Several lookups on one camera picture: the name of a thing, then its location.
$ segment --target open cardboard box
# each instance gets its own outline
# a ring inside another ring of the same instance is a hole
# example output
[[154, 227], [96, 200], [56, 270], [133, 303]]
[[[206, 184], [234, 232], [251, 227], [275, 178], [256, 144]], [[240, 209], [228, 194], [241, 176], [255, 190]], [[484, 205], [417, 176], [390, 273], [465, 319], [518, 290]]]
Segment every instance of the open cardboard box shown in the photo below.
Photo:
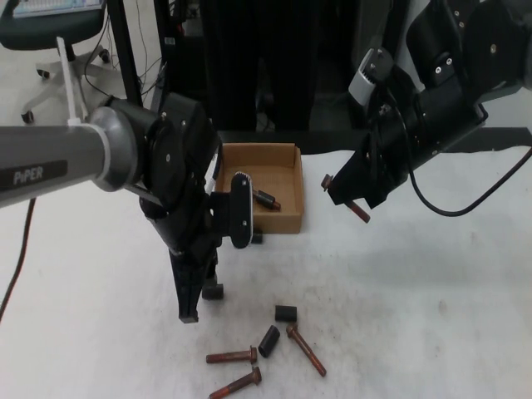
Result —
[[251, 177], [253, 188], [262, 190], [281, 204], [276, 212], [253, 202], [254, 227], [270, 234], [297, 234], [304, 213], [301, 151], [295, 144], [224, 144], [224, 158], [216, 191], [231, 190], [237, 172]]

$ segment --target chair base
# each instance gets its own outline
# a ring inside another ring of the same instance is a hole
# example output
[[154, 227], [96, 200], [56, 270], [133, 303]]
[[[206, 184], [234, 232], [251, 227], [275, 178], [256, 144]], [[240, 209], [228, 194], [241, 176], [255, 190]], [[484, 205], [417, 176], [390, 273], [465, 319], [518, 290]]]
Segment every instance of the chair base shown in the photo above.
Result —
[[[99, 57], [104, 63], [110, 62], [109, 52], [103, 48], [102, 45], [99, 45], [94, 52], [88, 52], [81, 56], [75, 57], [73, 61], [68, 62], [68, 67], [70, 69], [70, 74], [72, 78], [72, 86], [74, 89], [74, 97], [76, 104], [81, 109], [81, 120], [84, 121], [89, 116], [89, 111], [86, 106], [85, 96], [83, 90], [81, 89], [81, 78], [87, 74], [87, 76], [97, 77], [101, 73], [116, 74], [118, 77], [121, 76], [119, 71], [110, 71], [108, 69], [102, 68], [101, 66], [92, 65], [91, 63]], [[42, 91], [29, 100], [22, 107], [22, 120], [26, 124], [31, 124], [34, 122], [32, 109], [51, 96], [57, 96], [59, 89], [65, 86], [65, 76], [62, 70], [61, 61], [52, 62], [52, 63], [38, 63], [36, 64], [37, 74], [44, 80], [46, 84], [43, 87]]]

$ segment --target metal pole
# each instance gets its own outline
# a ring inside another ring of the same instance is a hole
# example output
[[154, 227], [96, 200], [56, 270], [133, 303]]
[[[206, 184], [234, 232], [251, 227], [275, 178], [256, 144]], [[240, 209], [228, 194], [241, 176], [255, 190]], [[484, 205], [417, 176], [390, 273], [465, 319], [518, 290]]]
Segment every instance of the metal pole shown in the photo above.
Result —
[[107, 11], [111, 19], [127, 100], [136, 106], [143, 106], [140, 82], [135, 67], [135, 56], [131, 48], [130, 31], [127, 27], [124, 1], [110, 0], [107, 2]]

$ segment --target rusty bolt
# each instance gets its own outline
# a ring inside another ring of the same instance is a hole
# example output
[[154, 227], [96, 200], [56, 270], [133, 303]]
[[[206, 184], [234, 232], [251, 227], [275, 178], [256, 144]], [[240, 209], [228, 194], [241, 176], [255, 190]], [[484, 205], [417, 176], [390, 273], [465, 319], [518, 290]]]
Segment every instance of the rusty bolt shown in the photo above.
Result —
[[314, 367], [316, 367], [316, 370], [318, 370], [319, 375], [325, 377], [325, 374], [327, 374], [327, 370], [325, 370], [323, 364], [318, 360], [316, 355], [314, 355], [313, 350], [301, 337], [301, 334], [299, 334], [298, 324], [290, 324], [288, 327], [286, 327], [286, 333], [288, 334], [288, 338], [292, 338], [295, 342], [298, 343], [299, 347], [303, 350], [305, 355], [307, 355], [310, 362], [313, 364]]
[[257, 362], [257, 348], [249, 347], [248, 351], [242, 352], [228, 352], [228, 353], [215, 353], [213, 355], [207, 355], [207, 363], [226, 363], [226, 362], [242, 362], [249, 360], [251, 363]]
[[235, 382], [231, 382], [228, 386], [223, 387], [222, 389], [219, 389], [214, 393], [211, 393], [209, 395], [209, 399], [221, 399], [222, 397], [226, 397], [233, 392], [237, 392], [238, 390], [245, 388], [248, 385], [258, 385], [263, 380], [263, 377], [261, 376], [260, 369], [258, 367], [252, 368], [253, 371], [250, 374], [240, 378]]
[[[327, 191], [329, 186], [331, 185], [331, 182], [333, 181], [333, 177], [331, 175], [325, 175], [322, 181], [322, 187], [323, 191]], [[350, 210], [353, 211], [353, 213], [358, 216], [360, 219], [362, 219], [366, 224], [369, 223], [369, 221], [372, 219], [372, 217], [360, 206], [358, 206], [354, 201], [346, 202], [345, 204]]]

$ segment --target black rubber spacer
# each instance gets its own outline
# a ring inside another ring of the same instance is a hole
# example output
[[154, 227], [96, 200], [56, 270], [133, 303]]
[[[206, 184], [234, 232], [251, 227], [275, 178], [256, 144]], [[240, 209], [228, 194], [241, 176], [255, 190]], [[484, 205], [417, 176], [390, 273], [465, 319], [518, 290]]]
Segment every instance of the black rubber spacer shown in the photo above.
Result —
[[206, 301], [219, 301], [224, 299], [224, 285], [207, 285], [201, 290], [201, 297]]
[[253, 229], [253, 238], [251, 239], [251, 244], [262, 244], [264, 241], [263, 230]]
[[275, 306], [275, 321], [295, 323], [298, 321], [298, 309], [295, 306]]
[[259, 345], [259, 353], [263, 355], [264, 358], [268, 357], [273, 351], [280, 336], [281, 334], [275, 326], [270, 327], [268, 332], [266, 332], [266, 335]]

